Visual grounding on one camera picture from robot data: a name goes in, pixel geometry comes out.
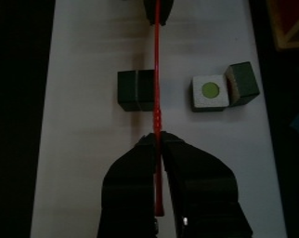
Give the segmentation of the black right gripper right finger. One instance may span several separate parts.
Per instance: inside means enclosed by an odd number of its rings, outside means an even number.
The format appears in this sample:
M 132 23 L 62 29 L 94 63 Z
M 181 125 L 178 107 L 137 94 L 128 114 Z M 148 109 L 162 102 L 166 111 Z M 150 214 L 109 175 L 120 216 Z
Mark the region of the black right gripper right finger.
M 170 133 L 161 147 L 177 238 L 252 238 L 232 169 Z

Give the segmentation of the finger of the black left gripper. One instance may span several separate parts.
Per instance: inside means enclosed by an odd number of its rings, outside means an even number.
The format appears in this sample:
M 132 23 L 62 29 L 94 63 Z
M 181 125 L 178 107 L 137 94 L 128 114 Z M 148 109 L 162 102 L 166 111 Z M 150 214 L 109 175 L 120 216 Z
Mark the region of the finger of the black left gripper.
M 156 0 L 144 0 L 144 8 L 149 24 L 154 23 L 154 7 L 156 7 Z
M 160 0 L 160 24 L 165 25 L 173 7 L 173 0 Z

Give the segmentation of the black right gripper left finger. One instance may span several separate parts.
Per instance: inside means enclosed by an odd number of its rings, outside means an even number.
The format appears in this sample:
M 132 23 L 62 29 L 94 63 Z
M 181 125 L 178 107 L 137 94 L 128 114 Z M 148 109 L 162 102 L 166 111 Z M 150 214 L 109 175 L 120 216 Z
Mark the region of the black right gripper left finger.
M 154 144 L 144 136 L 106 172 L 96 238 L 156 238 Z

